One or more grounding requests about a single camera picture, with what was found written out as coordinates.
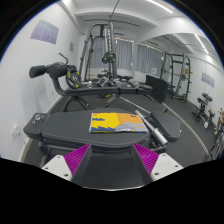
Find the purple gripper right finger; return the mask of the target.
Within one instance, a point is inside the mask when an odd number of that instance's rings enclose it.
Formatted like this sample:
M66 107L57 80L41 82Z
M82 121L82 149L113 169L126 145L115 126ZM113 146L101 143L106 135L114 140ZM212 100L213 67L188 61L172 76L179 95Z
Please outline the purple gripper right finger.
M182 169L182 166L167 153L157 154L136 143L132 146L132 155L144 184L154 182Z

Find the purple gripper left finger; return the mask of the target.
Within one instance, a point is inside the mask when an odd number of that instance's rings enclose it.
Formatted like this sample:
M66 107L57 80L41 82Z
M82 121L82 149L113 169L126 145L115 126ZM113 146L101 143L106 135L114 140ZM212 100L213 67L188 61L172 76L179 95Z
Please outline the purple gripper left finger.
M56 155L42 169L65 180L80 183L92 155L92 147L86 144L69 154Z

